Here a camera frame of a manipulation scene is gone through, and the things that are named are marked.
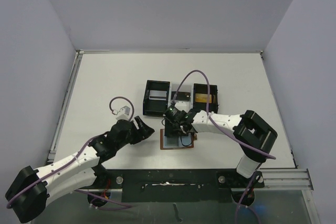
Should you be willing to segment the brown leather card holder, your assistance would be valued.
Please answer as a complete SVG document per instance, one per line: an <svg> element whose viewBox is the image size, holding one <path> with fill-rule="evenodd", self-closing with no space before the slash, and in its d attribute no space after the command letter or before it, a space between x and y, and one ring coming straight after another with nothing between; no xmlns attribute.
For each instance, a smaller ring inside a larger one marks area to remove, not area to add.
<svg viewBox="0 0 336 224"><path fill-rule="evenodd" d="M197 140L196 133L190 133L188 136L168 137L165 130L160 129L160 150L182 150L194 147L194 141Z"/></svg>

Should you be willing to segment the black white three-bin tray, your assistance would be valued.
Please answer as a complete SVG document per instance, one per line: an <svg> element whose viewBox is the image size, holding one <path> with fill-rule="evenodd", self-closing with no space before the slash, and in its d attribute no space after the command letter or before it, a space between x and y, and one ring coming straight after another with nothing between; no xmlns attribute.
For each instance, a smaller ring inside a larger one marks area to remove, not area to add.
<svg viewBox="0 0 336 224"><path fill-rule="evenodd" d="M209 103L209 111L218 112L218 88L210 85L210 95L207 95L207 85L200 83L184 83L179 86L176 82L148 80L146 82L143 98L143 115L162 117L171 102L179 110L190 109L206 110Z"/></svg>

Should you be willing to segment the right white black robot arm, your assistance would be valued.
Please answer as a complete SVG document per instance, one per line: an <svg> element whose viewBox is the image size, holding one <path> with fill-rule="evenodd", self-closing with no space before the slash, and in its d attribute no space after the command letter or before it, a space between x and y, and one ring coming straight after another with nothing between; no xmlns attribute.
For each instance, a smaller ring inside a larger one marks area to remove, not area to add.
<svg viewBox="0 0 336 224"><path fill-rule="evenodd" d="M223 115L200 109L185 112L172 105L163 116L179 135L222 134L238 143L244 152L234 173L234 182L238 186L247 186L261 164L267 159L275 159L270 155L270 151L278 133L255 111L247 110L244 114Z"/></svg>

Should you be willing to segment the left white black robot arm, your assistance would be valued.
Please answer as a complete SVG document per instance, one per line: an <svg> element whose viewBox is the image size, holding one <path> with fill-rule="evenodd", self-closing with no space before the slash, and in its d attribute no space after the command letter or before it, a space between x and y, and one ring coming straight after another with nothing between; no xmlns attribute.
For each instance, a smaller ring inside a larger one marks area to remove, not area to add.
<svg viewBox="0 0 336 224"><path fill-rule="evenodd" d="M132 121L120 119L109 131L90 138L67 157L39 168L22 168L5 194L6 207L14 211L20 223L28 223L51 202L72 191L104 186L107 175L102 164L124 146L138 144L154 132L138 116Z"/></svg>

